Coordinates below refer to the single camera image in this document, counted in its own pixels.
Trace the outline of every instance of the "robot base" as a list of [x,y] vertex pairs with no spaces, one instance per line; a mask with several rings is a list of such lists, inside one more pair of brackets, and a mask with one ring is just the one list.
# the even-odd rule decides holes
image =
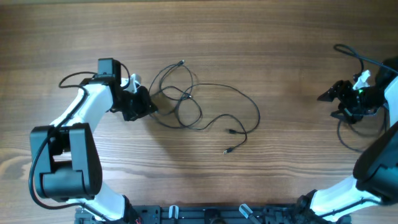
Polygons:
[[[332,224],[294,215],[296,204],[277,204],[265,207],[250,207],[252,216],[261,224]],[[171,207],[133,206],[142,218],[142,224],[253,224],[239,211],[239,207]],[[100,224],[94,216],[80,208],[76,209],[75,224]],[[351,224],[351,217],[341,217],[336,224]]]

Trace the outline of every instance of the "black cable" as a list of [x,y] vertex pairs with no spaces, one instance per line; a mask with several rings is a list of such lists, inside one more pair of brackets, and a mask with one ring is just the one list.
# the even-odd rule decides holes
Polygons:
[[122,90],[125,90],[125,89],[127,89],[127,88],[129,87],[129,85],[130,85],[130,72],[129,72],[129,70],[127,69],[127,67],[126,67],[123,63],[120,63],[120,65],[123,66],[123,68],[126,69],[126,72],[127,72],[127,77],[128,77],[128,79],[127,79],[127,84],[125,84],[125,85],[122,87]]
[[[384,106],[383,106],[383,108],[384,108],[383,123],[381,124],[381,127],[379,128],[379,131],[376,134],[364,134],[364,133],[361,133],[358,130],[356,130],[351,124],[348,124],[348,127],[350,128],[350,130],[352,130],[352,132],[354,132],[358,136],[361,136],[361,137],[364,137],[364,138],[380,136],[380,134],[383,132],[383,130],[384,130],[384,132],[387,131],[387,109]],[[363,150],[353,148],[353,147],[347,145],[347,143],[344,142],[343,138],[341,137],[341,133],[340,133],[340,128],[341,128],[342,122],[343,122],[342,120],[339,120],[339,122],[337,124],[337,138],[340,141],[340,143],[344,147],[346,147],[347,149],[352,150],[354,152],[358,152],[358,153],[364,152]]]
[[86,209],[87,211],[91,212],[92,214],[94,214],[98,217],[101,217],[103,220],[106,220],[107,222],[110,222],[110,220],[108,220],[103,214],[100,214],[99,212],[93,210],[90,207],[86,207],[85,203],[78,202],[78,203],[70,203],[70,204],[61,205],[61,206],[46,205],[43,202],[41,202],[39,200],[39,198],[37,198],[35,190],[33,188],[34,172],[36,169],[37,161],[39,160],[39,157],[42,154],[45,145],[48,144],[50,139],[55,136],[55,133],[62,127],[62,125],[65,124],[69,119],[72,118],[72,116],[76,113],[76,111],[82,106],[82,104],[87,99],[88,91],[83,86],[81,86],[81,85],[65,85],[65,86],[63,86],[62,85],[62,83],[65,80],[67,80],[68,78],[73,77],[75,75],[80,75],[80,74],[96,75],[95,72],[77,72],[77,73],[73,73],[71,75],[66,76],[58,84],[59,88],[79,88],[79,89],[83,90],[83,96],[82,96],[81,100],[77,103],[77,105],[71,110],[71,112],[68,113],[67,116],[59,124],[56,125],[56,127],[50,132],[50,134],[47,135],[47,137],[44,139],[43,143],[40,145],[39,149],[37,150],[37,153],[32,160],[32,166],[30,167],[30,171],[29,171],[29,179],[28,179],[29,192],[30,192],[30,196],[32,197],[33,201],[38,206],[40,206],[42,208],[46,208],[49,210],[58,210],[58,209],[69,208],[69,207],[74,207],[74,206],[81,206],[82,208]]
[[351,205],[347,205],[347,206],[345,206],[345,207],[343,207],[341,209],[337,209],[337,210],[334,210],[332,212],[326,213],[324,215],[320,215],[319,217],[320,218],[325,218],[325,217],[328,217],[329,215],[336,215],[337,213],[343,212],[343,211],[345,211],[347,209],[350,209],[350,208],[353,208],[353,207],[355,207],[357,205],[362,205],[365,202],[372,202],[372,203],[375,203],[377,205],[383,205],[383,203],[380,203],[380,202],[378,202],[376,200],[369,199],[369,198],[362,198],[361,200],[359,200],[359,201],[357,201],[355,203],[352,203]]
[[[247,95],[245,95],[244,93],[242,93],[242,92],[239,91],[238,89],[236,89],[236,88],[234,88],[234,87],[231,87],[231,86],[229,86],[229,85],[217,84],[217,83],[198,83],[198,84],[194,84],[194,82],[193,82],[194,73],[191,72],[191,70],[190,70],[188,67],[186,67],[186,66],[184,65],[184,62],[185,62],[185,61],[182,60],[182,61],[180,61],[179,63],[172,64],[172,65],[169,65],[169,66],[163,68],[163,69],[155,76],[155,78],[153,79],[153,81],[152,81],[152,83],[150,84],[150,87],[149,87],[149,89],[148,89],[148,91],[150,92],[150,90],[152,89],[152,86],[153,86],[153,84],[155,83],[156,79],[158,79],[158,77],[159,77],[165,70],[167,70],[167,71],[163,74],[163,76],[161,76],[161,78],[160,78],[160,80],[159,80],[159,90],[158,90],[157,92],[155,92],[154,94],[152,94],[151,97],[153,98],[153,97],[155,97],[155,96],[158,95],[158,94],[162,94],[162,95],[164,95],[166,98],[168,98],[169,100],[172,100],[172,101],[176,101],[176,102],[177,102],[177,104],[174,106],[174,108],[172,108],[170,111],[168,111],[168,112],[166,112],[166,113],[160,113],[160,115],[162,115],[162,116],[167,116],[167,115],[170,115],[170,114],[174,113],[174,115],[175,115],[175,117],[176,117],[176,119],[177,119],[177,121],[178,121],[178,123],[179,123],[179,126],[171,126],[171,125],[165,124],[165,123],[161,122],[161,120],[160,120],[158,117],[154,116],[153,114],[150,114],[150,116],[151,116],[152,118],[154,118],[159,124],[161,124],[161,125],[163,125],[163,126],[165,126],[165,127],[167,127],[167,128],[172,128],[172,129],[184,129],[184,128],[188,128],[188,129],[193,129],[193,130],[204,130],[204,129],[208,128],[210,125],[212,125],[212,124],[213,124],[215,121],[217,121],[218,119],[220,119],[220,118],[222,118],[222,117],[224,117],[224,116],[230,117],[230,118],[234,119],[234,120],[240,125],[240,127],[242,128],[243,131],[236,131],[236,130],[234,130],[234,129],[228,129],[229,133],[230,133],[230,134],[244,134],[244,135],[245,135],[245,138],[244,138],[244,140],[243,140],[241,143],[237,144],[237,145],[234,146],[234,147],[228,148],[227,150],[224,151],[224,154],[229,153],[229,152],[232,152],[233,149],[235,149],[235,148],[241,146],[242,144],[244,144],[244,143],[248,140],[248,134],[251,133],[251,132],[253,132],[253,131],[254,131],[255,129],[257,129],[257,127],[259,126],[259,123],[260,123],[260,120],[261,120],[261,115],[260,115],[260,110],[259,110],[257,104],[256,104],[250,97],[248,97]],[[187,72],[188,72],[188,74],[189,74],[189,76],[190,76],[190,79],[191,79],[191,85],[190,85],[185,91],[182,91],[182,90],[180,90],[179,88],[177,88],[177,87],[175,87],[175,86],[163,87],[163,82],[164,82],[164,80],[165,80],[175,69],[177,69],[178,67],[183,67],[184,69],[186,69]],[[257,117],[258,117],[256,125],[255,125],[252,129],[250,129],[249,131],[246,131],[245,128],[244,128],[244,126],[243,126],[243,124],[242,124],[242,122],[240,122],[240,120],[239,120],[237,117],[235,117],[235,116],[233,116],[233,115],[231,115],[231,114],[221,114],[221,115],[215,117],[213,120],[211,120],[207,125],[205,125],[205,126],[202,127],[202,128],[194,127],[194,125],[197,124],[197,123],[202,119],[202,117],[203,117],[203,112],[202,112],[202,109],[201,109],[200,105],[198,104],[198,102],[197,102],[196,100],[193,99],[193,96],[192,96],[193,87],[199,86],[199,85],[214,85],[214,86],[222,86],[222,87],[230,88],[230,89],[232,89],[232,90],[238,92],[239,94],[243,95],[244,97],[246,97],[246,98],[254,105],[254,107],[256,108]],[[181,93],[181,97],[180,97],[180,98],[173,98],[173,97],[171,97],[171,96],[166,95],[166,94],[164,93],[164,90],[167,90],[167,89],[174,89],[174,90],[179,91],[179,92]],[[183,101],[185,101],[185,100],[192,100],[192,101],[194,102],[194,104],[196,105],[196,107],[198,108],[198,111],[199,111],[199,116],[198,116],[198,118],[197,118],[196,120],[194,120],[194,122],[192,122],[192,123],[190,123],[190,124],[184,124],[184,123],[182,122],[182,120],[180,119],[180,115],[179,115],[180,105],[181,105],[181,103],[182,103]]]
[[348,55],[348,56],[351,56],[351,57],[354,57],[354,58],[358,59],[358,60],[361,62],[361,67],[362,67],[362,69],[363,69],[363,62],[362,62],[362,60],[364,60],[364,61],[370,62],[370,63],[372,63],[372,64],[378,65],[378,66],[380,66],[380,67],[386,68],[386,69],[388,69],[388,70],[390,70],[390,71],[392,71],[392,72],[398,74],[398,71],[397,71],[397,70],[395,70],[395,69],[393,69],[393,68],[391,68],[391,67],[388,67],[388,66],[386,66],[386,65],[383,65],[382,63],[380,63],[380,62],[378,62],[378,61],[369,59],[369,58],[367,58],[367,57],[363,57],[362,55],[359,55],[352,47],[349,47],[349,46],[347,46],[347,45],[345,45],[345,44],[336,44],[336,45],[333,46],[333,48],[334,48],[336,51],[340,52],[340,53],[343,53],[343,54],[345,54],[345,55]]
[[363,73],[363,70],[364,70],[363,59],[358,58],[359,54],[357,53],[357,51],[355,51],[354,48],[352,48],[350,46],[343,45],[343,44],[336,44],[336,45],[333,46],[333,48],[336,51],[341,52],[343,54],[346,54],[347,52],[345,52],[344,50],[339,49],[338,47],[342,47],[342,48],[348,49],[352,53],[352,55],[350,55],[350,56],[356,57],[359,60],[359,63],[361,64],[361,71],[359,73],[357,73],[356,75],[354,75],[354,81],[357,81],[359,76]]

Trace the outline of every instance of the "wooden table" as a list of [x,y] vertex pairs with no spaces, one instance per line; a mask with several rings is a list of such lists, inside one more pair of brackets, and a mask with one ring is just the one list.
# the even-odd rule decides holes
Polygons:
[[[359,154],[336,137],[337,120],[329,114],[338,103],[316,99],[337,80],[351,80],[359,63],[332,46],[350,44],[380,61],[397,55],[397,8],[397,1],[0,7],[0,223],[73,221],[72,208],[44,210],[31,200],[29,133],[61,115],[76,96],[74,89],[57,88],[61,78],[95,72],[103,57],[125,63],[146,86],[160,69],[185,59],[200,82],[235,86],[261,111],[258,130],[228,155],[222,152],[242,139],[226,133],[237,128],[231,119],[197,132],[167,129],[150,117],[124,122],[119,113],[106,114],[94,133],[104,181],[134,205],[293,203],[341,181]],[[376,66],[366,66],[376,74]],[[178,70],[165,84],[188,83]],[[256,122],[253,106],[237,93],[201,86],[194,94],[202,124],[221,113],[236,115],[247,128]],[[186,120],[197,115],[188,103],[180,113]],[[374,130],[379,123],[359,125]],[[346,126],[341,132],[352,146],[373,140]],[[396,206],[353,214],[354,223],[395,223],[397,217]]]

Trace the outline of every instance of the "cable connector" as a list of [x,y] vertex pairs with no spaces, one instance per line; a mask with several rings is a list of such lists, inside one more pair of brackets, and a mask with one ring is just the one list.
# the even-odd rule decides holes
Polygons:
[[228,154],[234,150],[233,147],[229,147],[227,150],[224,151],[224,154]]
[[185,93],[185,96],[187,97],[187,99],[189,98],[193,98],[193,96],[191,95],[191,94],[189,94],[189,93]]
[[236,134],[236,133],[237,133],[237,131],[235,131],[235,130],[233,130],[233,129],[228,129],[228,132],[229,132],[230,134]]
[[181,65],[183,65],[185,63],[185,60],[183,59],[183,60],[181,60],[179,63],[177,63],[177,65],[178,66],[181,66]]

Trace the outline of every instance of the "wood grain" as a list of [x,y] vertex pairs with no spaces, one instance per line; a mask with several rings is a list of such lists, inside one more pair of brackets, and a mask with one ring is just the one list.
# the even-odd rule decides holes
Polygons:
[[[0,223],[73,221],[73,209],[44,210],[29,197],[29,132],[74,99],[76,90],[57,88],[60,79],[96,71],[102,57],[122,61],[146,86],[160,69],[185,59],[199,81],[235,86],[261,110],[258,130],[227,156],[222,152],[242,138],[225,132],[237,128],[230,119],[195,132],[167,129],[149,117],[126,123],[121,114],[106,114],[94,133],[104,179],[134,205],[295,202],[335,184],[350,175],[358,154],[338,142],[337,121],[329,117],[337,102],[316,98],[359,67],[332,46],[350,44],[376,60],[395,56],[397,7],[396,1],[1,6]],[[189,79],[179,70],[167,83],[183,88]],[[204,111],[202,124],[221,113],[236,115],[247,128],[256,122],[253,106],[237,93],[201,86],[194,97]],[[162,109],[168,104],[162,101]],[[183,105],[181,115],[190,120],[196,112]],[[375,131],[380,119],[359,125]],[[347,127],[342,135],[355,147],[373,140]],[[353,214],[354,223],[395,223],[397,217],[397,207]]]
[[[16,5],[16,4],[70,4],[70,3],[118,3],[118,2],[160,2],[170,0],[1,0],[0,5]],[[177,1],[195,1],[195,0],[177,0]]]

